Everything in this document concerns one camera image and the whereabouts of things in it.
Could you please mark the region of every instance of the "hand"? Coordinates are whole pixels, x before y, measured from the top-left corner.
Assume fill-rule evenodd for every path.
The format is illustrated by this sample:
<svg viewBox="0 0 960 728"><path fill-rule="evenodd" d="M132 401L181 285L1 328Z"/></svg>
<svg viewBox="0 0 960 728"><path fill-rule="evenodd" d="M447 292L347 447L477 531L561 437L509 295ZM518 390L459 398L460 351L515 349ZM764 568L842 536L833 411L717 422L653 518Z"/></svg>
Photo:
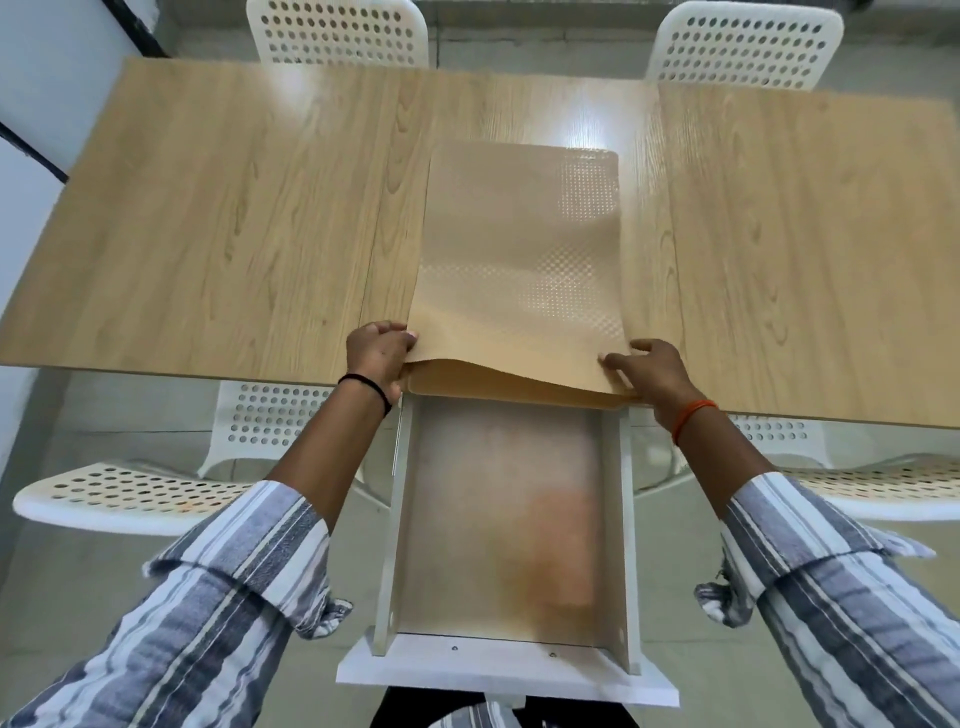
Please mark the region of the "hand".
<svg viewBox="0 0 960 728"><path fill-rule="evenodd" d="M353 331L347 337L347 371L375 381L396 404L400 399L400 367L417 335L406 324L377 321Z"/></svg>
<svg viewBox="0 0 960 728"><path fill-rule="evenodd" d="M704 394L693 386L673 344L660 339L634 339L630 346L647 353L600 354L600 364L623 372L644 401L653 405L660 426L671 430L684 407L705 399Z"/></svg>

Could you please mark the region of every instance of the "chair backrest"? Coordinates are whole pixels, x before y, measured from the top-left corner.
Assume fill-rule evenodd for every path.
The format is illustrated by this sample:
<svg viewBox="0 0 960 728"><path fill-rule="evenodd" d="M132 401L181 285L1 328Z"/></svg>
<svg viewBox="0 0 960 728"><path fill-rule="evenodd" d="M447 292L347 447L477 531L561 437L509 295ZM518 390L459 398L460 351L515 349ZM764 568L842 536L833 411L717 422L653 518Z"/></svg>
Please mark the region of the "chair backrest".
<svg viewBox="0 0 960 728"><path fill-rule="evenodd" d="M960 460L917 455L854 470L783 472L854 518L960 521Z"/></svg>
<svg viewBox="0 0 960 728"><path fill-rule="evenodd" d="M744 437L764 455L799 455L830 468L833 463L827 450L823 423L816 420L794 420L785 417L730 415Z"/></svg>
<svg viewBox="0 0 960 728"><path fill-rule="evenodd" d="M200 476L225 460L279 460L332 391L333 387L220 382L210 449Z"/></svg>
<svg viewBox="0 0 960 728"><path fill-rule="evenodd" d="M688 0L661 22L646 80L809 91L843 32L825 8Z"/></svg>
<svg viewBox="0 0 960 728"><path fill-rule="evenodd" d="M84 531L179 536L250 487L143 463L105 462L28 485L13 498L13 510L31 521Z"/></svg>
<svg viewBox="0 0 960 728"><path fill-rule="evenodd" d="M426 22L411 0L248 0L264 63L426 67Z"/></svg>

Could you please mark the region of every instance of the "perforated chair seat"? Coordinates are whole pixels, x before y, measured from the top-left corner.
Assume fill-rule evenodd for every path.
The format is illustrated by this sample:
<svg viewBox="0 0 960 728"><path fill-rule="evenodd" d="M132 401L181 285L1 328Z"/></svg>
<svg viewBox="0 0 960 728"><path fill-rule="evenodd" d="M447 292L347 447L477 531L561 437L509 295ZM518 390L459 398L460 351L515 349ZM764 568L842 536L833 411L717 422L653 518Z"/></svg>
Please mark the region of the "perforated chair seat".
<svg viewBox="0 0 960 728"><path fill-rule="evenodd" d="M915 455L852 470L783 472L854 518L960 520L960 460L953 458Z"/></svg>
<svg viewBox="0 0 960 728"><path fill-rule="evenodd" d="M247 19L264 63L430 64L426 22L410 0L248 0Z"/></svg>
<svg viewBox="0 0 960 728"><path fill-rule="evenodd" d="M809 91L843 33L825 8L688 0L657 29L646 79Z"/></svg>
<svg viewBox="0 0 960 728"><path fill-rule="evenodd" d="M28 485L13 498L13 510L31 521L86 531L179 536L251 485L143 462L103 462Z"/></svg>

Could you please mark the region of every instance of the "table top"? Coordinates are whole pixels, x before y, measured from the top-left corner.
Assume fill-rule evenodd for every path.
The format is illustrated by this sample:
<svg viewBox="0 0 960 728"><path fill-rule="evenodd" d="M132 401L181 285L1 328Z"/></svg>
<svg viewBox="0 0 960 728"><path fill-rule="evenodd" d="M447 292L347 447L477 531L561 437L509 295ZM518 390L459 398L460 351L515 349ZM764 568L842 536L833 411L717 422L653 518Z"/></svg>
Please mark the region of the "table top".
<svg viewBox="0 0 960 728"><path fill-rule="evenodd" d="M625 325L738 412L960 426L948 103L129 60L0 363L329 383L404 319L441 138L619 154Z"/></svg>

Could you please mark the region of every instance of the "gray floor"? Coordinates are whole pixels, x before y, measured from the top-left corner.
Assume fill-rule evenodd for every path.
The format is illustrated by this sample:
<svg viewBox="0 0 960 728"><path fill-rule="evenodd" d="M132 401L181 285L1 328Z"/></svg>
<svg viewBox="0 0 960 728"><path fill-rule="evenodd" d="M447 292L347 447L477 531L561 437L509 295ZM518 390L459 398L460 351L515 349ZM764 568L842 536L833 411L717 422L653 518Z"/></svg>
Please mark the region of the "gray floor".
<svg viewBox="0 0 960 728"><path fill-rule="evenodd" d="M442 34L432 43L440 67L487 68L639 78L651 38L611 32L496 31ZM187 30L182 56L256 61L248 34ZM848 92L960 99L960 53L954 48L845 46L822 86ZM151 376L74 374L44 471L54 474L108 457L149 457L195 470L209 442L217 383ZM394 421L368 457L374 487L386 487ZM658 479L667 436L642 415L634 427L637 477ZM857 465L915 451L960 455L960 432L874 425L828 425L837 465ZM228 466L223 475L257 477L263 463ZM680 710L638 709L641 725L811 726L812 716L761 623L732 631L710 622L691 596L718 566L718 530L703 496L678 488L638 502L637 553L644 651L680 688ZM294 639L267 698L261 725L369 725L380 691L333 683L336 665L372 623L386 514L350 496L330 557L336 592L356 612L330 638ZM895 524L941 557L907 567L960 610L960 530L950 524ZM0 592L0 716L15 710L59 672L96 649L147 584L139 565L162 539L83 533L25 524Z"/></svg>

